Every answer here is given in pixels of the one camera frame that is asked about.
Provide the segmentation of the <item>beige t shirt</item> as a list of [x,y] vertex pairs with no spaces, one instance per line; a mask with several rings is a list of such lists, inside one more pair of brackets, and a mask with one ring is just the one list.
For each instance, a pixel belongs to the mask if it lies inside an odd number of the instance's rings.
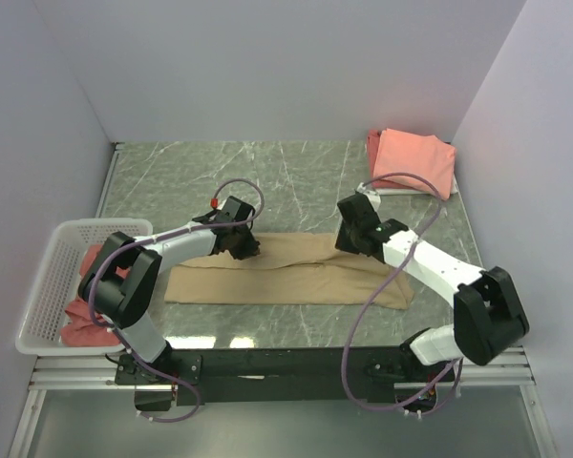
[[185,261],[170,271],[166,302],[360,305],[394,272],[374,258],[335,248],[334,234],[259,233],[257,255]]

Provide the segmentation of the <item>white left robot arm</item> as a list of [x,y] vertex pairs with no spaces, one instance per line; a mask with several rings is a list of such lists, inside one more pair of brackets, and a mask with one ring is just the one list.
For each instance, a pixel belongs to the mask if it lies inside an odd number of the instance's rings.
[[131,352],[139,374],[158,384],[179,373],[170,343],[155,327],[148,308],[160,274],[178,264],[227,252],[235,260],[259,254],[252,235],[255,208],[235,197],[181,228],[147,238],[110,235],[78,286],[78,296],[100,315]]

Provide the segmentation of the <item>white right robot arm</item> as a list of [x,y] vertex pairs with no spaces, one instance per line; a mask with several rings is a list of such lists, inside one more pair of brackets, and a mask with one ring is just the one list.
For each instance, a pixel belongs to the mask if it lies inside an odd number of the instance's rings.
[[530,324],[510,274],[485,270],[447,254],[406,224],[382,221],[379,198],[371,192],[337,203],[342,222],[335,247],[365,255],[422,282],[453,308],[453,323],[428,328],[400,345],[400,369],[420,381],[434,364],[466,358],[484,366],[528,334]]

